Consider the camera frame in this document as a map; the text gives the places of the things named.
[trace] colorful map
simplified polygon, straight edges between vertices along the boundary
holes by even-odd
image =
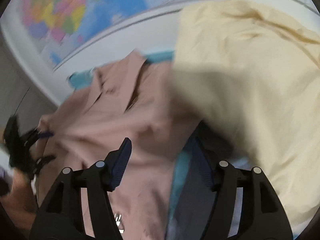
[[[185,0],[21,0],[21,20],[54,68],[96,34],[151,8]]]

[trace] gray floor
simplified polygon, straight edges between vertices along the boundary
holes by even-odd
[[[24,133],[38,125],[43,114],[56,110],[54,106],[19,71],[19,66],[0,42],[0,128],[4,128],[8,118],[17,114],[20,132]]]

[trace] cream-colored garment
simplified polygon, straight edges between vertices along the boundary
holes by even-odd
[[[273,8],[208,1],[181,12],[173,86],[260,166],[295,234],[320,203],[320,37]]]

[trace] yellow cloth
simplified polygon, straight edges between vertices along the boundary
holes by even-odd
[[[260,166],[295,234],[320,203],[320,37],[246,0],[184,8],[175,90]]]

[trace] wrinkled fabric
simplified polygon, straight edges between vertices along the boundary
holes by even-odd
[[[170,68],[170,62],[145,64],[133,51],[96,68],[90,87],[41,118],[41,131],[55,135],[37,142],[35,157],[53,154],[56,159],[37,179],[39,204],[64,167],[90,167],[128,137],[132,155],[120,186],[108,193],[112,210],[122,215],[123,239],[164,239],[175,159],[199,123],[167,92]],[[84,191],[82,208],[86,233],[94,236]]]
[[[246,0],[184,8],[172,86],[260,166],[294,234],[320,203],[320,37]]]

